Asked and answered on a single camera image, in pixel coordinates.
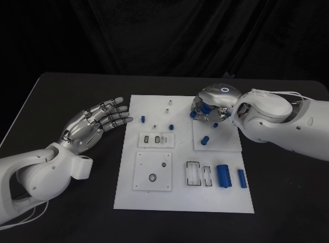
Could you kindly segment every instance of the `black curtain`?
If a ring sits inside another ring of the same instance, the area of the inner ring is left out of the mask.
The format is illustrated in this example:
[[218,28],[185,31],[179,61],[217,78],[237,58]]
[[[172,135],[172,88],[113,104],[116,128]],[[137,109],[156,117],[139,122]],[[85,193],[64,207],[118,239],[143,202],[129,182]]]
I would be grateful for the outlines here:
[[2,0],[0,140],[48,71],[329,87],[329,0]]

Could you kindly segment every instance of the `robotic arm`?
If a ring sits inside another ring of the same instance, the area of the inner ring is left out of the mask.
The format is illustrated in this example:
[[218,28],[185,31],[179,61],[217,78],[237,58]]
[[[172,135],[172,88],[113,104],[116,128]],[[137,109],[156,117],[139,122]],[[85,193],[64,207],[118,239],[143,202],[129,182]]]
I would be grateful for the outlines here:
[[[289,102],[280,95],[306,100]],[[208,122],[228,117],[248,139],[273,142],[286,150],[329,161],[329,102],[297,92],[253,89],[243,94],[232,86],[215,84],[194,99],[191,116]]]
[[[79,154],[94,147],[104,132],[133,121],[127,107],[117,107],[121,102],[120,97],[84,110],[69,121],[59,141],[46,149],[0,159],[0,225],[55,198],[71,177],[88,179],[92,159]],[[15,172],[30,195],[19,200],[12,199],[10,193]]]

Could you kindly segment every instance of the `robotic hand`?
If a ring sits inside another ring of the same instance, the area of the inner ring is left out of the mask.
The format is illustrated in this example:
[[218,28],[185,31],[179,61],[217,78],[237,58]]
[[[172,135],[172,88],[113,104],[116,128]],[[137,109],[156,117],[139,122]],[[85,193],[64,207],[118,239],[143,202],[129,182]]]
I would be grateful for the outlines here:
[[[79,154],[94,147],[104,132],[133,121],[127,107],[117,107],[121,102],[120,97],[84,110],[69,121],[59,141],[46,149],[0,159],[0,225],[55,198],[71,177],[88,179],[92,159]],[[17,200],[10,193],[15,172],[29,193]]]
[[[280,95],[302,97],[289,102]],[[191,117],[234,125],[254,142],[273,142],[284,149],[329,161],[329,102],[297,92],[253,89],[243,94],[232,86],[208,86],[194,99]]]

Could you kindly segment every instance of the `table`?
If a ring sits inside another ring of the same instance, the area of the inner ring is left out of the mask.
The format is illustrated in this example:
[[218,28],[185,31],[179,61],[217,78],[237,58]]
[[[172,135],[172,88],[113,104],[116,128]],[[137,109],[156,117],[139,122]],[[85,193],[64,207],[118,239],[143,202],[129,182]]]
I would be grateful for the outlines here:
[[[74,115],[101,101],[123,96],[129,105],[131,94],[192,96],[214,83],[231,84],[243,93],[251,88],[299,91],[329,101],[315,81],[45,73],[0,158],[45,148]],[[0,242],[329,242],[329,162],[254,143],[243,133],[256,214],[114,210],[124,132],[126,126],[110,131],[85,153],[94,159],[90,179],[72,179],[45,215],[0,231]],[[12,188],[19,194],[15,179]]]

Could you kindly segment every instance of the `circular hole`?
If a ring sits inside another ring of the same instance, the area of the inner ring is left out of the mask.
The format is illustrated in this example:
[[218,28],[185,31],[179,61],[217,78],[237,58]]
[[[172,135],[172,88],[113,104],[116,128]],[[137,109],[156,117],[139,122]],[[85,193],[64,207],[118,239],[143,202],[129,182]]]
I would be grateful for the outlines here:
[[152,182],[155,182],[157,180],[157,176],[155,174],[150,174],[149,179],[150,179]]

